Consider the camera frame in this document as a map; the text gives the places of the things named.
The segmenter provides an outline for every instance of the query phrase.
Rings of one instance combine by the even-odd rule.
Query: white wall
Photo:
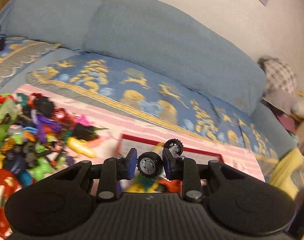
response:
[[[160,0],[186,12],[257,60],[285,60],[304,90],[304,0]]]

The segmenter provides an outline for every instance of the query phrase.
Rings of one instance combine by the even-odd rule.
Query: sofa armrest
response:
[[[255,129],[262,132],[273,144],[279,159],[296,147],[295,141],[276,119],[272,111],[261,102],[257,104],[251,118]]]

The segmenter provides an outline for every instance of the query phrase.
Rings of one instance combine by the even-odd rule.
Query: metal screw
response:
[[[111,199],[114,197],[114,193],[111,191],[102,191],[98,194],[98,197],[103,199]]]
[[[198,199],[202,197],[202,192],[199,192],[198,190],[190,190],[186,193],[186,195],[191,199]]]

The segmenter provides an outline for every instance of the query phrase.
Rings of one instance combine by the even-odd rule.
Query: round foam pad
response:
[[[263,236],[288,226],[295,204],[283,191],[260,181],[231,180],[208,200],[208,209],[219,223],[237,232]]]
[[[69,180],[36,183],[11,197],[5,215],[14,231],[30,236],[51,236],[84,223],[92,214],[93,198]]]

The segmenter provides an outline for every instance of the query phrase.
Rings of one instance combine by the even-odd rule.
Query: red bag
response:
[[[9,223],[4,215],[4,205],[8,198],[20,189],[20,184],[14,175],[7,170],[0,170],[0,237],[6,238]]]

